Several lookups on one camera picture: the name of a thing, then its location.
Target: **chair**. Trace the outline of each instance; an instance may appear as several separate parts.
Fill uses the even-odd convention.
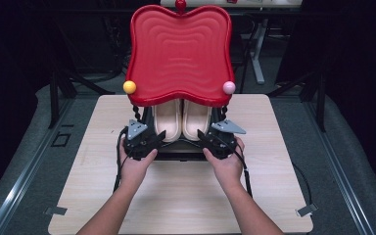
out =
[[[230,42],[230,59],[234,73],[239,67],[243,67],[241,76],[240,94],[243,93],[244,81],[249,60],[253,38],[258,31],[255,19],[246,14],[231,14],[232,34]]]

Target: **pink ball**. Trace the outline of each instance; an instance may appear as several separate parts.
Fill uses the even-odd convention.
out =
[[[222,90],[225,92],[225,94],[231,95],[236,90],[236,84],[234,84],[232,81],[226,81],[224,82],[224,85],[222,85]]]

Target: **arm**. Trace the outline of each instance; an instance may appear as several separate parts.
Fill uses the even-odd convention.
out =
[[[120,185],[109,200],[77,234],[118,234],[133,196],[142,184],[147,168],[154,160],[157,152],[157,150],[153,150],[140,162],[126,159],[127,155],[123,149],[123,140],[120,141],[120,163],[123,165]]]
[[[238,137],[236,139],[241,149],[244,149],[243,141]],[[242,234],[283,234],[241,184],[243,166],[237,156],[233,154],[227,159],[219,160],[208,149],[203,151],[230,202]]]

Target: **black cable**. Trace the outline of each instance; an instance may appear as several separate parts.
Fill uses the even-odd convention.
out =
[[[121,168],[123,167],[124,162],[126,162],[128,156],[126,159],[124,159],[123,163],[120,162],[120,142],[121,142],[121,136],[124,134],[126,136],[125,132],[127,131],[128,127],[126,126],[121,132],[120,135],[118,136],[117,140],[117,175],[116,175],[116,181],[115,181],[115,186],[113,191],[115,192],[118,186],[120,185],[120,180],[121,180]]]
[[[233,152],[233,154],[235,154],[237,156],[237,158],[240,160],[240,162],[242,163],[243,165],[243,171],[244,171],[244,178],[245,178],[245,181],[246,181],[246,189],[247,189],[247,192],[249,193],[250,197],[253,197],[253,193],[252,193],[252,186],[250,184],[250,175],[249,175],[249,169],[247,168],[247,165],[246,165],[246,162],[244,160],[244,154],[243,154],[243,149],[240,147],[239,144],[237,144],[237,147],[239,147],[240,151],[241,151],[241,156],[239,153],[237,153],[237,151],[233,148],[231,148],[231,146],[229,146],[225,141],[223,141],[221,138],[219,138],[218,136],[212,134],[213,137],[215,137],[217,140],[219,140],[222,144],[224,144],[225,146],[227,146],[227,148]]]
[[[129,151],[128,154],[126,154],[126,158],[123,160],[123,163],[120,164],[120,169],[123,168],[123,165],[124,163],[126,162],[126,160],[129,158],[129,156],[132,154],[133,152],[133,148]]]
[[[312,193],[310,192],[310,187],[309,187],[309,183],[307,182],[306,176],[305,176],[304,172],[295,163],[292,162],[292,166],[298,171],[298,173],[304,179],[306,189],[307,189],[307,194],[308,194],[308,197],[309,197],[309,204],[311,205],[312,204]]]

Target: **red knob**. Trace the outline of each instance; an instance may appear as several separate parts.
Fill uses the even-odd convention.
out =
[[[176,0],[175,7],[178,9],[178,14],[182,15],[185,12],[185,8],[187,7],[187,2],[185,0]]]

